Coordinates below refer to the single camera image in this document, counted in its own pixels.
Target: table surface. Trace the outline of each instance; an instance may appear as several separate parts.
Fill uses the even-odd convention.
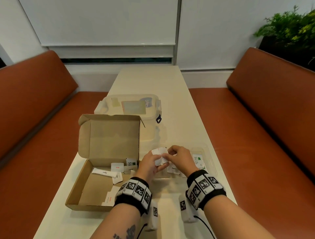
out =
[[[198,114],[183,76],[177,66],[127,67],[118,74],[108,95],[155,94],[162,102],[162,122],[159,126],[160,143],[203,142],[211,153],[216,167],[217,179],[225,187],[227,196],[236,203],[231,188]],[[149,151],[150,144],[140,142],[142,150]],[[65,206],[68,194],[85,162],[78,154],[74,158],[54,200],[52,201],[34,238],[82,238],[88,239],[107,213],[78,212]],[[140,238],[210,238],[202,224],[183,224],[180,215],[179,193],[158,196],[159,229],[142,232]],[[205,219],[199,209],[199,216]]]

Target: forearm tattoo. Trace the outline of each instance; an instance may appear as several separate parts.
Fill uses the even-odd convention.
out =
[[[126,239],[134,239],[135,238],[135,232],[136,232],[136,226],[132,225],[130,228],[127,229],[127,236]],[[114,234],[114,239],[122,239],[117,234]]]

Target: white roller blind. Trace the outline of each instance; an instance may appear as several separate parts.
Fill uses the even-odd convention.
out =
[[[43,46],[175,45],[177,0],[20,0]]]
[[[264,18],[309,12],[313,0],[182,0],[177,65],[182,70],[235,68]]]

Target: clear plastic tray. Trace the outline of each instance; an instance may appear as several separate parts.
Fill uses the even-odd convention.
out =
[[[157,143],[153,144],[151,149],[156,149],[159,147],[166,147],[167,149],[170,148],[172,145],[179,145],[183,146],[190,150],[190,153],[193,154],[200,154],[202,155],[203,162],[206,165],[208,173],[217,176],[217,170],[214,166],[211,154],[209,152],[209,148],[205,143]],[[144,155],[146,155],[147,152],[140,152],[139,153],[139,159],[142,160]],[[165,170],[158,172],[155,175],[154,181],[175,181],[175,182],[186,182],[187,178],[183,177],[182,174],[174,174],[174,173],[168,173]]]

